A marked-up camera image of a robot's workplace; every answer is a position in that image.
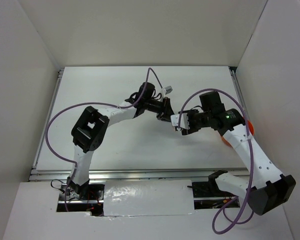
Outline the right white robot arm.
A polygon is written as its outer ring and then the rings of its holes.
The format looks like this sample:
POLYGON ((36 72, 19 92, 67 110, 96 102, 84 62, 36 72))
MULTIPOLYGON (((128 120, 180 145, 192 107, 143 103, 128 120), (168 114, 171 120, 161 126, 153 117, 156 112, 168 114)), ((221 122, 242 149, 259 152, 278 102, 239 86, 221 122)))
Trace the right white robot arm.
POLYGON ((252 182, 220 170, 209 177, 210 194, 220 196, 223 192, 229 192, 247 198, 251 210, 262 216, 288 201, 296 180, 272 163, 255 140, 243 114, 235 108, 226 109, 219 93, 218 90, 202 93, 199 96, 202 111, 181 109, 171 120, 184 136, 202 128, 212 128, 220 134, 240 157, 252 182))

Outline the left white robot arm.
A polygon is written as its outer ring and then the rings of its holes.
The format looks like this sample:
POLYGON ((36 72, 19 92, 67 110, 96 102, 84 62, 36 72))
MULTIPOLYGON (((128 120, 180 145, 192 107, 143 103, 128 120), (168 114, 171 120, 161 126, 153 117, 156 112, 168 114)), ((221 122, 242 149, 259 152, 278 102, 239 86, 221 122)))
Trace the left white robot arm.
POLYGON ((144 82, 138 92, 133 93, 118 106, 95 109, 88 106, 71 130, 74 143, 74 164, 67 184, 71 194, 78 200, 89 193, 89 170, 93 153, 104 140, 108 127, 125 120, 137 118, 145 111, 153 112, 159 121, 170 122, 174 111, 167 94, 173 91, 171 86, 161 89, 153 96, 155 86, 144 82))

